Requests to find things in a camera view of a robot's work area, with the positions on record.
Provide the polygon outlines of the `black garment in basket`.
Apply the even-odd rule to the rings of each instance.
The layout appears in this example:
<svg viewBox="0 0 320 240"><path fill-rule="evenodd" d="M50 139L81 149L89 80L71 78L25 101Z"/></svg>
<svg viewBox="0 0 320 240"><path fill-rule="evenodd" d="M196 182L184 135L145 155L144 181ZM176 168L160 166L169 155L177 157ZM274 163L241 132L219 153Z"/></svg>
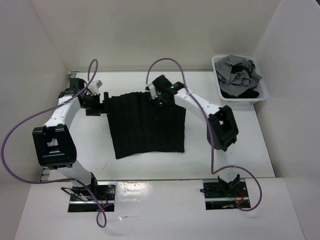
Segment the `black garment in basket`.
<svg viewBox="0 0 320 240"><path fill-rule="evenodd" d="M223 67L217 70L222 95L228 99L257 98L259 93L253 89L258 85L261 76L256 74L255 65L249 67L242 63Z"/></svg>

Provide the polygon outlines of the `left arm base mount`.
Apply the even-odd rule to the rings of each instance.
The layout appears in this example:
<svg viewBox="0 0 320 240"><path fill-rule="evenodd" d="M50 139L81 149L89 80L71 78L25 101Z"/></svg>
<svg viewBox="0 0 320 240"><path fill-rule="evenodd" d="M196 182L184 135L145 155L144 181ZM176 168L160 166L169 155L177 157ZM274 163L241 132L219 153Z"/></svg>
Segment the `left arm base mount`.
<svg viewBox="0 0 320 240"><path fill-rule="evenodd" d="M104 212L113 212L115 210L116 182L98 181L92 193L102 206ZM98 212L99 207L84 187L61 187L69 198L69 213Z"/></svg>

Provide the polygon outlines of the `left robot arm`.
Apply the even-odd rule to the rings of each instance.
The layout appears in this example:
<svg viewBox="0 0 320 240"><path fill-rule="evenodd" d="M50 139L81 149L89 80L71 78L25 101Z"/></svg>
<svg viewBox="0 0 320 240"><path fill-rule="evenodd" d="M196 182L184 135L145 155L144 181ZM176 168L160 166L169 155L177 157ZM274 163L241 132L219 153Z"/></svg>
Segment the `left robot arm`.
<svg viewBox="0 0 320 240"><path fill-rule="evenodd" d="M102 82L94 80L84 90L85 85L85 80L71 78L69 87L58 96L59 107L43 126L33 129L32 137L39 164L71 179L72 191L78 199L93 200L102 194L102 189L95 175L78 161L70 127L80 109L85 109L89 116L100 116L106 107L100 102Z"/></svg>

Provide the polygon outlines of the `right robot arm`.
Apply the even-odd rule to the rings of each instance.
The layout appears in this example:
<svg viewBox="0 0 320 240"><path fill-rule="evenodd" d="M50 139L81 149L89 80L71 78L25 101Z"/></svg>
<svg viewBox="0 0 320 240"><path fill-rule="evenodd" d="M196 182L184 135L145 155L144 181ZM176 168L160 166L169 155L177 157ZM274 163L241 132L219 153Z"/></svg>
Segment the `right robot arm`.
<svg viewBox="0 0 320 240"><path fill-rule="evenodd" d="M228 148L235 144L239 129L232 109L225 105L213 104L190 91L185 83L172 84L164 75L157 77L145 89L150 93L152 101L160 108L179 106L204 121L206 138L210 145L210 171L217 174L219 192L231 196L240 183L240 175L231 169L233 165L214 169L215 153L226 159Z"/></svg>

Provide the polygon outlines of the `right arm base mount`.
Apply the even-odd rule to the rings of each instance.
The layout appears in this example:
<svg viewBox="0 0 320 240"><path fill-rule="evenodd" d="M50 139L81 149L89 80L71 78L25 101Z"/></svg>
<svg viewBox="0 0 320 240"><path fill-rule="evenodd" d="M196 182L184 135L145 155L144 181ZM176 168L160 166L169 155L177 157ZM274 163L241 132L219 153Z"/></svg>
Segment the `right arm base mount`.
<svg viewBox="0 0 320 240"><path fill-rule="evenodd" d="M238 204L243 209L250 209L251 203L244 180L230 192L223 193L218 180L204 180L203 187L199 190L204 195L206 210L237 209Z"/></svg>

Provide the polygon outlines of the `black skirt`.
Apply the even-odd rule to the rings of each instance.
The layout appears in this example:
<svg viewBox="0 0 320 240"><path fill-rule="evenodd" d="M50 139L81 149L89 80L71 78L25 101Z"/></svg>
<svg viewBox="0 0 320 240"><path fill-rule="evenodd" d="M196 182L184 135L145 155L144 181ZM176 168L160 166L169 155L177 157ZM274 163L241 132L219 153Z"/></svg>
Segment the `black skirt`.
<svg viewBox="0 0 320 240"><path fill-rule="evenodd" d="M157 105L148 92L112 96L106 102L117 160L143 153L185 151L185 108Z"/></svg>

